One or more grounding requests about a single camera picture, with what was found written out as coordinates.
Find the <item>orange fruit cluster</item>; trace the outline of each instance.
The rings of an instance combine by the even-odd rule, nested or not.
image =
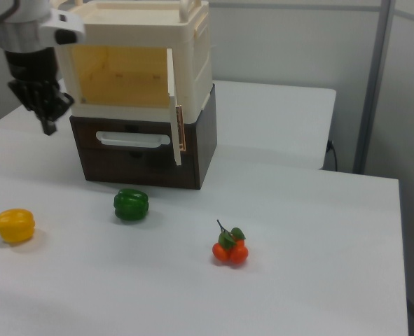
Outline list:
[[[246,237],[241,229],[234,227],[231,231],[227,231],[219,220],[217,222],[221,227],[221,234],[218,242],[213,245],[213,255],[223,263],[228,261],[233,264],[243,263],[249,256],[249,250],[245,246],[244,240]]]

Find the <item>green leaf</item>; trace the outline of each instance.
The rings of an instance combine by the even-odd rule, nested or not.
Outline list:
[[[218,243],[224,247],[225,250],[229,250],[236,245],[236,241],[227,232],[222,232],[219,235]]]
[[[239,239],[239,240],[244,240],[244,239],[246,239],[246,237],[244,236],[244,233],[242,233],[242,231],[241,231],[241,229],[240,228],[238,228],[238,227],[234,227],[232,230],[231,230],[231,234],[236,238],[236,239]]]

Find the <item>white drawer handle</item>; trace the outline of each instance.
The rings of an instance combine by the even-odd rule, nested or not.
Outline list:
[[[171,139],[166,134],[141,134],[124,132],[96,132],[96,139],[103,145],[157,148],[169,145]]]

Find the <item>fruit stem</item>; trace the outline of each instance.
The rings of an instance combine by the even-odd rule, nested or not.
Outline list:
[[[216,221],[218,222],[219,226],[221,227],[221,232],[227,232],[229,236],[231,236],[232,234],[229,233],[229,231],[227,231],[222,225],[221,222],[219,221],[219,219],[216,219]]]

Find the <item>electrical cable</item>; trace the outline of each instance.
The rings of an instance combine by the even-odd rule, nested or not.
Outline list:
[[[13,0],[13,5],[6,12],[0,14],[0,23],[14,14],[20,7],[20,0]]]
[[[328,140],[328,142],[326,143],[326,152],[325,153],[328,153],[329,151],[333,151],[333,154],[334,154],[334,168],[335,168],[335,171],[338,171],[338,156],[336,155],[336,150],[334,148],[332,140]]]

